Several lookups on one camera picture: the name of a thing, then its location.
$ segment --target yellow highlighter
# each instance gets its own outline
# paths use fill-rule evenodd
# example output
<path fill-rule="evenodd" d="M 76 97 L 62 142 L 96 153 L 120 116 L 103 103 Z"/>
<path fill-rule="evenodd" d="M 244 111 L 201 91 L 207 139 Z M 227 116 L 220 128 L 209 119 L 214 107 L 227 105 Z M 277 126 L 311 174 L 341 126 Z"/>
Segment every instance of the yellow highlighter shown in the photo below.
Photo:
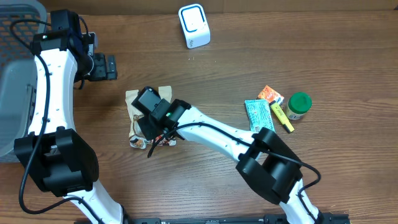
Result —
<path fill-rule="evenodd" d="M 269 106 L 271 107 L 271 109 L 275 113 L 275 115 L 278 117 L 279 121 L 282 123 L 284 129 L 288 133 L 293 132 L 294 131 L 293 126 L 289 122 L 289 119 L 287 119 L 284 111 L 282 111 L 282 108 L 279 106 L 279 104 L 274 100 L 269 103 Z"/>

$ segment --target green cap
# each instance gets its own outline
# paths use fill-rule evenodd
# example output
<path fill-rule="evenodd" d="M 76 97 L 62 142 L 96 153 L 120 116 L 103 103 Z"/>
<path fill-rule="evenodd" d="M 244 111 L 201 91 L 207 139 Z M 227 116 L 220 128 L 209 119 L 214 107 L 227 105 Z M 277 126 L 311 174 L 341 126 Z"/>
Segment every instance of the green cap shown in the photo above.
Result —
<path fill-rule="evenodd" d="M 294 93 L 290 97 L 287 106 L 291 111 L 297 114 L 306 113 L 312 106 L 312 100 L 308 94 L 303 92 Z"/>

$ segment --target teal packet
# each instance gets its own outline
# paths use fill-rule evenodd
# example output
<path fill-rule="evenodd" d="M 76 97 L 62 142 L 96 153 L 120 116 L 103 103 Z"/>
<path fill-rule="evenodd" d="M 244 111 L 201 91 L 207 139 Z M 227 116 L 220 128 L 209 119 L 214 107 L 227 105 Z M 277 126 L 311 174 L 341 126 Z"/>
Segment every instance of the teal packet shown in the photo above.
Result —
<path fill-rule="evenodd" d="M 268 128 L 275 132 L 269 103 L 266 100 L 245 100 L 244 104 L 246 105 L 252 132 L 258 133 L 261 128 Z"/>

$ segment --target wooden tabletop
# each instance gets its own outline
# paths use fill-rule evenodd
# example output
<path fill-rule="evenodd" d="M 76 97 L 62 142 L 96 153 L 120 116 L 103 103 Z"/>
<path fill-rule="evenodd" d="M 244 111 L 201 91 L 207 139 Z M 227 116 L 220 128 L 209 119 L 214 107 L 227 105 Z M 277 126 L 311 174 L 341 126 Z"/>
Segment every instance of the wooden tabletop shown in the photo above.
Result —
<path fill-rule="evenodd" d="M 352 223 L 398 223 L 398 12 L 209 14 L 211 42 L 188 50 L 176 15 L 85 16 L 98 52 L 115 54 L 118 80 L 74 91 L 76 130 L 96 151 L 99 176 L 134 217 L 250 217 L 282 213 L 256 195 L 220 153 L 177 141 L 147 151 L 129 146 L 126 90 L 166 86 L 173 98 L 249 129 L 245 100 L 269 85 L 286 98 L 313 100 L 287 134 L 277 134 L 322 173 L 307 190 L 323 212 Z M 18 204 L 23 168 L 0 165 L 0 223 L 72 223 L 71 203 L 44 215 Z M 302 169 L 304 181 L 315 176 Z M 39 209 L 60 200 L 28 181 L 25 201 Z"/>

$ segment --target small jar with green lid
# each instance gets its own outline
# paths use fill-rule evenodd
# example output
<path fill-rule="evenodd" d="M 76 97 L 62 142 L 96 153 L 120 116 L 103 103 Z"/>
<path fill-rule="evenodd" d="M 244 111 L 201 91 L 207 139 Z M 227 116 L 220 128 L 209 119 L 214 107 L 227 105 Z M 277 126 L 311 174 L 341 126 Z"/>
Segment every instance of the small jar with green lid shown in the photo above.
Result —
<path fill-rule="evenodd" d="M 303 92 L 294 93 L 287 102 L 286 116 L 288 119 L 297 120 L 302 118 L 311 108 L 310 96 Z"/>

